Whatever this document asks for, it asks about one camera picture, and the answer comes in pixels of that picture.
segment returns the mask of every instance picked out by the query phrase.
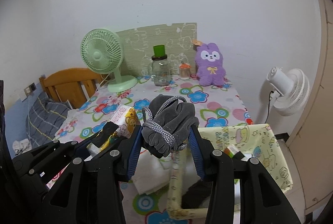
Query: blue wall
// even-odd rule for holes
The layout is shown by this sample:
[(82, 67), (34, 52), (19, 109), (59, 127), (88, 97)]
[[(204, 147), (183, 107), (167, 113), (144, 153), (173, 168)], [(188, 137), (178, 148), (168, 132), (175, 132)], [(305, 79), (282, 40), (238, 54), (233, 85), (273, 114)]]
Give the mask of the blue wall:
[(11, 158), (15, 156), (13, 151), (13, 142), (27, 139), (28, 135), (25, 130), (25, 120), (28, 112), (37, 100), (37, 96), (42, 92), (40, 83), (36, 84), (36, 90), (28, 96), (23, 102), (19, 99), (5, 113), (6, 122), (6, 140)]

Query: fabric storage bin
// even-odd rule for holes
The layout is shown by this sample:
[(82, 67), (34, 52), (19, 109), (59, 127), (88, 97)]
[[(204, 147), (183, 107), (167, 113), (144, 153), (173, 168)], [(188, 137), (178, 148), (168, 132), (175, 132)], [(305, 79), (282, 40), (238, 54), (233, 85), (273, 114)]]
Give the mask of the fabric storage bin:
[[(292, 188), (293, 182), (286, 160), (268, 124), (204, 127), (198, 130), (201, 137), (210, 140), (215, 149), (223, 151), (228, 145), (234, 144), (242, 153), (256, 157), (283, 193)], [(172, 157), (173, 165), (167, 202), (170, 218), (182, 220), (206, 217), (208, 208), (181, 208), (182, 195), (191, 184), (200, 179), (196, 174), (190, 150), (175, 152)], [(235, 211), (237, 210), (240, 210), (239, 204), (235, 205)]]

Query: floral tablecloth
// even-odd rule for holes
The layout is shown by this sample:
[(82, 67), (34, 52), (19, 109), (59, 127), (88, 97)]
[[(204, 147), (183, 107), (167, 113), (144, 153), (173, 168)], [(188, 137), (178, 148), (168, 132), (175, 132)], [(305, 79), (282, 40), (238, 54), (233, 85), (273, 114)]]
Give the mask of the floral tablecloth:
[[(149, 77), (138, 77), (138, 84), (122, 93), (110, 93), (102, 88), (87, 101), (73, 116), (64, 123), (56, 134), (61, 142), (81, 141), (98, 132), (116, 111), (120, 103), (134, 107), (142, 121), (142, 108), (161, 94), (182, 95), (194, 104), (200, 127), (253, 124), (242, 100), (231, 81), (225, 78), (221, 87), (201, 87), (198, 77), (192, 75), (189, 80), (173, 76), (169, 86), (156, 87)], [(150, 195), (139, 195), (134, 184), (121, 183), (124, 195), (123, 208), (127, 224), (188, 224), (204, 223), (202, 219), (172, 220), (166, 212), (168, 186)]]

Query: beige door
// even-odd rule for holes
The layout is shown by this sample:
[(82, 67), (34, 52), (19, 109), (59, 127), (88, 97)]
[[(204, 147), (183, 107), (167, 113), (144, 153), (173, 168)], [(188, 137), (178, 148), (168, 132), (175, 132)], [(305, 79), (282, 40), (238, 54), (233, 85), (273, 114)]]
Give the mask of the beige door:
[(299, 130), (296, 126), (287, 142), (301, 178), (306, 214), (326, 203), (333, 191), (333, 3), (319, 3), (322, 56)]

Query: wooden headboard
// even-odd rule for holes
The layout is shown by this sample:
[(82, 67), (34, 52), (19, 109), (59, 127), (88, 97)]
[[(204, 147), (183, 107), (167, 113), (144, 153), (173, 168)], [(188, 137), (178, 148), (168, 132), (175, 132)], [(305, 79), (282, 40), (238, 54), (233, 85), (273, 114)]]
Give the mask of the wooden headboard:
[(96, 91), (95, 80), (102, 82), (101, 75), (88, 68), (69, 68), (58, 71), (48, 78), (40, 77), (39, 81), (44, 92), (57, 102), (70, 101), (73, 108), (80, 108), (87, 98), (84, 95), (80, 82), (83, 83), (89, 97)]

